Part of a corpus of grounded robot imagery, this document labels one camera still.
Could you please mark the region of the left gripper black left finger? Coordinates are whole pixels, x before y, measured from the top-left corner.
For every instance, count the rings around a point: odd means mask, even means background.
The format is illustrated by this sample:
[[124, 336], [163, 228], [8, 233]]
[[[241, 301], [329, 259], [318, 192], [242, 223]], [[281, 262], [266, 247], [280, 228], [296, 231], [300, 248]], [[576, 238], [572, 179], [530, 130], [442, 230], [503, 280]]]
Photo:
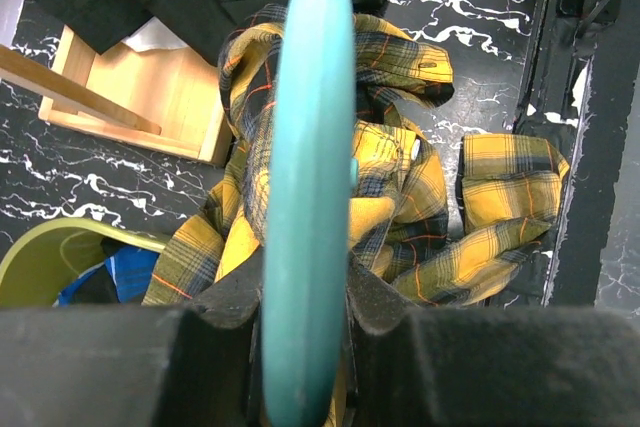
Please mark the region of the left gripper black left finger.
[[261, 252], [193, 301], [1, 313], [5, 426], [255, 426]]

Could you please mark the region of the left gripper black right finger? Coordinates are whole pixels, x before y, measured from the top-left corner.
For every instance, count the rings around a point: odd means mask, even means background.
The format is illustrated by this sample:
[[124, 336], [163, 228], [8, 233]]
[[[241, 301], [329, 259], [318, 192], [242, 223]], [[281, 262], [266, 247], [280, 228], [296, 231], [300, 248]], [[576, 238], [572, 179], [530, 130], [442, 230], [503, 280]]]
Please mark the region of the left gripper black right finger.
[[591, 308], [420, 307], [352, 261], [347, 426], [635, 426], [639, 333]]

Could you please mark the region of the yellow plaid shirt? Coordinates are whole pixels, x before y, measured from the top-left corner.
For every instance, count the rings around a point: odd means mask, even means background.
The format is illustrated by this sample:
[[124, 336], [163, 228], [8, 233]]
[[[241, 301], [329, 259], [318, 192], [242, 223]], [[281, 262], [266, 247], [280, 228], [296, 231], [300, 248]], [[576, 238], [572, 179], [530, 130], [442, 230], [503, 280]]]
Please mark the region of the yellow plaid shirt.
[[[222, 107], [238, 144], [201, 211], [168, 242], [145, 294], [149, 305], [194, 297], [255, 254], [266, 233], [268, 163], [285, 10], [268, 5], [232, 32], [219, 57]], [[446, 51], [391, 23], [355, 22], [360, 165], [350, 202], [349, 249], [360, 265], [424, 305], [469, 305], [501, 291], [555, 221], [569, 166], [546, 140], [473, 134], [462, 142], [465, 234], [447, 239], [448, 201], [439, 156], [402, 116], [403, 100], [447, 102]]]

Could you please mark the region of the teal plastic hanger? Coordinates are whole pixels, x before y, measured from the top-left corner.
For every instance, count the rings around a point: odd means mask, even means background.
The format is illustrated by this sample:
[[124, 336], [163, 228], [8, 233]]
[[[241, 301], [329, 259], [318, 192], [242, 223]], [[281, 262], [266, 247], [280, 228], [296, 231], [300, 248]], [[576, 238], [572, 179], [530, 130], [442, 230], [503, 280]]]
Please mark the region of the teal plastic hanger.
[[262, 302], [262, 381], [274, 426], [328, 415], [345, 317], [357, 177], [351, 0], [290, 0], [278, 66]]

